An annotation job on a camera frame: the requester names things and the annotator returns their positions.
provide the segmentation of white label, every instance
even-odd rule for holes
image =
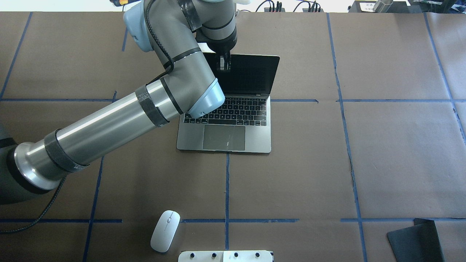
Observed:
[[[359,3],[359,6],[361,7],[361,11],[363,12],[375,12],[374,4],[375,3]]]

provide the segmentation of blue tape line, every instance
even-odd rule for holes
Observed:
[[[429,219],[434,221],[445,221],[445,222],[452,222],[452,221],[464,221],[466,222],[466,218],[453,218],[453,217],[423,217],[422,219]],[[362,222],[413,222],[414,218],[363,218]],[[343,223],[356,223],[358,219],[355,218],[342,218],[340,222]]]
[[[126,48],[126,37],[128,37],[128,28],[125,28],[124,30],[123,46],[121,47],[122,52],[124,52]]]
[[[345,119],[345,113],[344,113],[344,108],[343,108],[342,90],[341,90],[341,87],[340,87],[340,80],[338,79],[338,74],[336,73],[335,47],[334,47],[334,44],[333,44],[332,28],[330,26],[330,15],[329,15],[329,13],[327,13],[327,25],[329,27],[330,47],[332,48],[333,67],[334,67],[334,70],[335,70],[336,85],[338,87],[338,98],[339,98],[339,101],[340,101],[340,110],[342,112],[343,130],[344,130],[344,133],[345,133],[345,140],[346,140],[346,150],[348,152],[349,162],[351,164],[351,177],[353,179],[353,193],[354,193],[354,199],[355,199],[355,204],[356,204],[356,213],[357,213],[357,219],[358,219],[358,225],[359,225],[359,236],[361,238],[361,247],[363,249],[364,262],[367,262],[366,243],[365,243],[365,240],[364,240],[363,223],[361,221],[361,210],[359,208],[359,199],[358,199],[358,196],[357,196],[356,178],[355,178],[355,175],[354,175],[353,158],[351,157],[350,139],[348,137],[348,129],[346,127],[346,119]]]
[[[427,19],[427,14],[426,13],[424,13],[424,20],[425,20],[425,25],[427,26],[427,32],[429,33],[429,38],[431,39],[431,44],[432,44],[432,48],[433,48],[434,53],[435,53],[435,58],[437,59],[437,63],[439,64],[440,73],[442,74],[442,79],[443,79],[443,82],[445,83],[445,86],[446,86],[446,91],[448,93],[448,97],[450,98],[450,101],[452,102],[452,107],[453,107],[453,111],[454,111],[455,116],[456,116],[456,121],[458,122],[459,131],[461,132],[461,136],[463,137],[463,142],[466,145],[466,135],[465,135],[465,131],[464,131],[464,128],[463,128],[463,124],[461,123],[461,120],[459,119],[458,110],[456,110],[456,105],[455,105],[455,102],[453,100],[452,92],[450,90],[450,85],[448,84],[448,81],[447,81],[447,79],[445,77],[445,71],[443,70],[442,63],[440,62],[440,57],[439,57],[439,54],[437,52],[437,47],[435,46],[435,43],[434,43],[434,38],[432,37],[431,27],[429,26],[429,20]]]
[[[88,255],[88,252],[89,252],[90,236],[91,236],[91,232],[92,232],[92,225],[94,223],[94,216],[96,214],[97,197],[99,195],[100,180],[102,178],[103,159],[104,159],[104,157],[102,157],[100,159],[99,176],[97,177],[96,192],[94,193],[94,202],[92,204],[92,211],[91,211],[91,214],[90,214],[88,235],[87,235],[87,238],[86,238],[86,246],[84,248],[84,255],[82,257],[83,262],[87,261],[87,255]]]
[[[226,182],[225,182],[225,250],[230,249],[230,153],[226,154]]]
[[[183,219],[180,223],[225,223],[225,219]]]
[[[316,99],[270,99],[271,102],[316,102]]]
[[[230,219],[230,223],[296,223],[298,218],[277,219]]]
[[[112,99],[99,98],[5,98],[2,102],[113,102]]]
[[[343,102],[449,103],[448,99],[343,99]]]
[[[31,223],[35,219],[0,219],[0,223]],[[89,223],[89,219],[41,219],[39,223]],[[123,223],[122,219],[96,219],[94,223]]]
[[[7,77],[5,78],[5,82],[3,83],[3,88],[0,92],[0,99],[2,99],[5,90],[7,89],[8,80],[10,79],[11,71],[13,70],[14,62],[18,57],[18,53],[20,52],[21,44],[23,43],[24,36],[26,35],[27,27],[29,26],[29,22],[31,21],[32,12],[29,13],[29,17],[27,18],[26,26],[24,27],[23,34],[21,35],[20,42],[18,43],[18,47],[16,48],[16,52],[14,53],[13,60],[10,64],[10,69],[8,70]]]

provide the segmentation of light blue joint cap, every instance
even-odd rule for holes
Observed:
[[[219,108],[223,102],[225,102],[225,95],[216,78],[188,113],[193,118],[198,118]]]
[[[149,42],[147,27],[144,20],[144,1],[141,1],[130,10],[124,12],[123,20],[137,46],[144,52],[153,51],[154,49],[151,46],[151,42]]]

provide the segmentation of laptop keyboard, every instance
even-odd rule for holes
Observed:
[[[219,108],[199,118],[185,114],[185,123],[267,125],[266,99],[248,97],[225,97]]]

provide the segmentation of laptop trackpad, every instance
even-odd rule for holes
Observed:
[[[243,151],[245,145],[244,126],[205,125],[203,149]]]

